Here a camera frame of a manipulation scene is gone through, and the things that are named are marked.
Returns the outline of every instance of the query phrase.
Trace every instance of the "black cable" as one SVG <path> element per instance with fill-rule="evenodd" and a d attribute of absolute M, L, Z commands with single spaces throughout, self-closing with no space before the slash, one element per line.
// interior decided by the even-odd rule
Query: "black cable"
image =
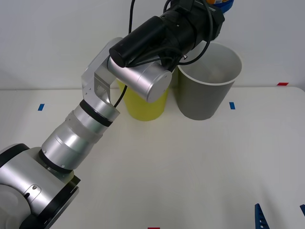
<path fill-rule="evenodd" d="M 179 62 L 179 65 L 189 65 L 189 64 L 192 64 L 194 62 L 196 62 L 197 60 L 199 60 L 203 54 L 206 52 L 206 50 L 208 49 L 211 41 L 212 41 L 212 36 L 213 36 L 213 18 L 212 18 L 212 13 L 210 11 L 210 7 L 208 5 L 208 3 L 206 3 L 205 0 L 199 0 L 201 1 L 201 3 L 204 5 L 204 7 L 206 8 L 206 11 L 208 13 L 208 16 L 209 16 L 209 23 L 210 23 L 210 31 L 209 31 L 209 37 L 208 37 L 208 40 L 205 44 L 205 47 L 204 49 L 202 50 L 202 52 L 193 60 L 191 61 L 188 61 L 188 62 Z"/>
<path fill-rule="evenodd" d="M 181 55 L 181 51 L 177 48 L 170 47 L 170 46 L 162 46 L 162 47 L 156 48 L 154 50 L 151 50 L 151 51 L 143 54 L 142 56 L 137 57 L 133 62 L 131 62 L 131 64 L 142 62 L 144 60 L 147 60 L 148 58 L 152 58 L 165 51 L 175 52 L 176 54 Z"/>
<path fill-rule="evenodd" d="M 155 61 L 160 61 L 160 60 L 163 60 L 163 59 L 173 60 L 172 57 L 167 57 L 167 56 L 165 56 L 165 57 L 161 57 L 161 58 L 152 59 L 152 60 L 149 60 L 149 61 L 144 61 L 144 62 L 141 62 L 141 63 L 130 64 L 130 65 L 128 65 L 128 68 L 138 67 L 138 66 L 143 65 L 143 64 L 146 64 L 146 63 L 151 63 L 151 62 L 155 62 Z"/>
<path fill-rule="evenodd" d="M 129 27 L 128 27 L 128 34 L 132 32 L 132 16 L 133 16 L 133 7 L 134 7 L 135 0 L 132 0 L 130 5 L 130 14 L 129 14 Z M 124 86 L 121 96 L 119 97 L 118 101 L 116 101 L 114 107 L 117 107 L 121 102 L 122 98 L 124 97 L 127 90 L 127 85 Z"/>
<path fill-rule="evenodd" d="M 163 8 L 163 13 L 165 13 L 167 11 L 167 7 L 168 7 L 168 4 L 170 4 L 172 0 L 167 0 L 165 5 L 164 5 L 164 8 Z"/>

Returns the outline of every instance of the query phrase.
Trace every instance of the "white table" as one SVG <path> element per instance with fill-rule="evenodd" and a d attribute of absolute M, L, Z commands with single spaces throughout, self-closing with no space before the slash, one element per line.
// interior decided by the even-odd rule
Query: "white table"
<path fill-rule="evenodd" d="M 81 99 L 80 90 L 0 91 L 0 148 L 41 146 Z M 232 88 L 207 121 L 184 117 L 173 94 L 155 121 L 118 109 L 53 229 L 254 229 L 256 203 L 271 229 L 305 228 L 302 90 Z"/>

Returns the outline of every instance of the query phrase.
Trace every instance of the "blue plastic part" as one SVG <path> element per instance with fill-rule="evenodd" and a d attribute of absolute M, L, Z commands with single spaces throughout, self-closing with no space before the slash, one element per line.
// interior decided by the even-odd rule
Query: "blue plastic part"
<path fill-rule="evenodd" d="M 234 0 L 228 0 L 223 3 L 214 4 L 214 6 L 220 8 L 223 13 L 226 13 L 233 6 L 233 2 Z"/>
<path fill-rule="evenodd" d="M 304 216 L 305 216 L 305 205 L 304 205 L 304 204 L 301 205 L 300 208 L 301 208 L 301 210 L 302 210 L 302 212 L 303 212 L 303 214 L 304 214 Z"/>
<path fill-rule="evenodd" d="M 234 104 L 234 102 L 229 102 L 229 104 L 230 104 L 231 110 L 235 110 L 235 104 Z"/>
<path fill-rule="evenodd" d="M 270 229 L 259 204 L 255 205 L 255 229 Z"/>
<path fill-rule="evenodd" d="M 44 107 L 44 104 L 40 104 L 39 107 L 38 107 L 38 111 L 42 111 L 43 107 Z"/>

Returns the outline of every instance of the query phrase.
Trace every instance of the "bucket rim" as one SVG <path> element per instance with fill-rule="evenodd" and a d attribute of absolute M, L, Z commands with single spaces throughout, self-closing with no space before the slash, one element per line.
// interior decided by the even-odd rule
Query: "bucket rim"
<path fill-rule="evenodd" d="M 231 49 L 231 48 L 229 48 L 229 47 L 227 47 L 227 46 L 225 46 L 225 45 L 223 45 L 223 44 L 220 44 L 219 42 L 211 42 L 211 43 L 219 44 L 219 45 L 221 45 L 221 46 L 223 46 L 223 47 L 225 47 L 225 48 L 227 48 L 227 49 L 230 49 L 230 50 L 239 58 L 242 67 L 241 67 L 241 69 L 240 69 L 239 74 L 238 74 L 234 79 L 232 79 L 232 80 L 230 80 L 230 81 L 227 81 L 227 82 L 224 82 L 224 83 L 206 83 L 206 82 L 202 82 L 202 81 L 196 80 L 196 79 L 194 79 L 193 77 L 191 77 L 189 74 L 185 73 L 185 71 L 181 68 L 181 65 L 178 65 L 179 70 L 183 73 L 183 75 L 185 75 L 185 76 L 186 76 L 187 78 L 189 78 L 190 80 L 192 80 L 192 81 L 194 81 L 194 82 L 196 82 L 196 83 L 204 84 L 204 85 L 209 85 L 209 86 L 222 86 L 222 85 L 227 85 L 227 84 L 230 84 L 230 83 L 235 82 L 236 79 L 240 76 L 240 73 L 241 73 L 242 70 L 243 70 L 243 61 L 242 61 L 242 58 L 240 57 L 240 55 L 239 55 L 237 52 L 235 52 L 234 49 Z"/>

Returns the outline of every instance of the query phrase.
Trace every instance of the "white wall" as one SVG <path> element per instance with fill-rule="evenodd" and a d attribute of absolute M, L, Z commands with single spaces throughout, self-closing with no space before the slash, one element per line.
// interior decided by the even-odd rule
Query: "white wall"
<path fill-rule="evenodd" d="M 0 4 L 0 89 L 80 88 L 80 76 L 111 38 L 128 30 L 131 0 L 10 0 Z M 134 26 L 165 0 L 137 0 Z M 235 49 L 235 86 L 278 82 L 305 89 L 304 0 L 235 0 L 218 42 Z"/>

